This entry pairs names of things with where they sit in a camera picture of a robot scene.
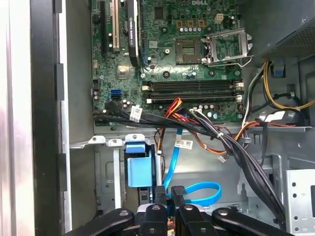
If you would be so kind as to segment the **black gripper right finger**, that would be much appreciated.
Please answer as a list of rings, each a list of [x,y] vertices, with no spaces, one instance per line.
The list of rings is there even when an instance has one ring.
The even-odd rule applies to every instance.
[[[171,188],[177,236],[289,236],[290,233],[230,208],[217,208],[211,215],[203,207],[186,204],[183,186]]]

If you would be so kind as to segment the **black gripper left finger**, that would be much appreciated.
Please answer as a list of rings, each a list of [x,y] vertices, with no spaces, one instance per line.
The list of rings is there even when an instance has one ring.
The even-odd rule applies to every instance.
[[[136,213],[118,208],[77,229],[66,236],[165,236],[167,235],[167,197],[164,186],[155,188],[155,202],[143,204]]]

